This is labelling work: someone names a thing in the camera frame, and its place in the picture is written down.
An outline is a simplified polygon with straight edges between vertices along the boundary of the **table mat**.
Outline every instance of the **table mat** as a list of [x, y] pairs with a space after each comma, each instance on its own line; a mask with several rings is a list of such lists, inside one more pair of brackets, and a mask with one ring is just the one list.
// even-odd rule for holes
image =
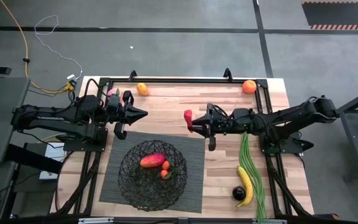
[[134, 146], [144, 141], [153, 140], [161, 140], [172, 144], [183, 154], [183, 157], [187, 161], [188, 177], [185, 191], [178, 201], [167, 209], [201, 213], [203, 206], [205, 140], [196, 138], [132, 131], [128, 131], [126, 140], [119, 140], [117, 137], [114, 137], [99, 201], [124, 205], [129, 204], [129, 202], [121, 196], [121, 191], [118, 187], [119, 166], [122, 158], [124, 158], [127, 152]]

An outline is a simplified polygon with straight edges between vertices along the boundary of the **banana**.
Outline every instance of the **banana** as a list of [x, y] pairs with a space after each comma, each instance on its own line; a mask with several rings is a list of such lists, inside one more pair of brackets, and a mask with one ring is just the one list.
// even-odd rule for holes
[[241, 166], [237, 166], [237, 173], [239, 174], [242, 184], [244, 184], [244, 188], [246, 189], [245, 199], [242, 202], [240, 202], [240, 204], [236, 205], [236, 207], [239, 208], [243, 205], [248, 205], [251, 203], [253, 197], [253, 189], [252, 189], [251, 180], [249, 179], [246, 170]]

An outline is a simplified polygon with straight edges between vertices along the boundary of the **concrete floor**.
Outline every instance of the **concrete floor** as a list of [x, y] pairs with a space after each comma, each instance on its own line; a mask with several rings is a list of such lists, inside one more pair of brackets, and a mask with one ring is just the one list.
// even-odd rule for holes
[[[61, 26], [176, 27], [255, 29], [251, 0], [6, 0], [23, 26], [56, 14]], [[259, 0], [266, 29], [308, 29], [299, 0]], [[45, 21], [53, 25], [55, 21]], [[13, 26], [0, 5], [0, 25]], [[41, 46], [26, 32], [31, 59], [29, 75], [49, 89], [60, 88], [78, 67]], [[325, 94], [337, 107], [358, 95], [358, 35], [266, 35], [274, 77], [284, 78], [291, 105], [311, 95]], [[257, 34], [180, 33], [54, 33], [45, 43], [75, 58], [84, 75], [220, 77], [226, 67], [236, 77], [266, 77]], [[12, 67], [12, 77], [24, 76], [24, 44], [18, 32], [0, 31], [0, 66]], [[28, 93], [25, 103], [65, 106], [55, 98]], [[34, 130], [40, 138], [53, 132]], [[315, 143], [305, 152], [305, 166], [315, 213], [336, 213], [358, 221], [358, 181], [345, 184], [354, 172], [342, 124], [315, 124], [302, 130]], [[13, 143], [36, 142], [15, 134]]]

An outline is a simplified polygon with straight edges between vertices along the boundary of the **orange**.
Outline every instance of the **orange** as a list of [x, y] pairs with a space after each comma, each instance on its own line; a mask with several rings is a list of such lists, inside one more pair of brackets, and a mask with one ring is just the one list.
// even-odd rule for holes
[[255, 93], [256, 83], [253, 80], [247, 80], [242, 84], [242, 91], [247, 94]]
[[161, 170], [161, 178], [164, 179], [164, 177], [168, 174], [167, 170]]
[[171, 166], [171, 164], [169, 164], [169, 161], [165, 161], [163, 164], [162, 164], [162, 168], [165, 169], [165, 170], [169, 170], [169, 167]]

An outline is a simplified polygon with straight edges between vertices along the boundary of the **eggplant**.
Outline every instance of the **eggplant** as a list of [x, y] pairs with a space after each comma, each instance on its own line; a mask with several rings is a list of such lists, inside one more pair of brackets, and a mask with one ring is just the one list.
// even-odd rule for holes
[[239, 201], [244, 200], [246, 197], [246, 190], [241, 186], [234, 187], [231, 193], [233, 197]]

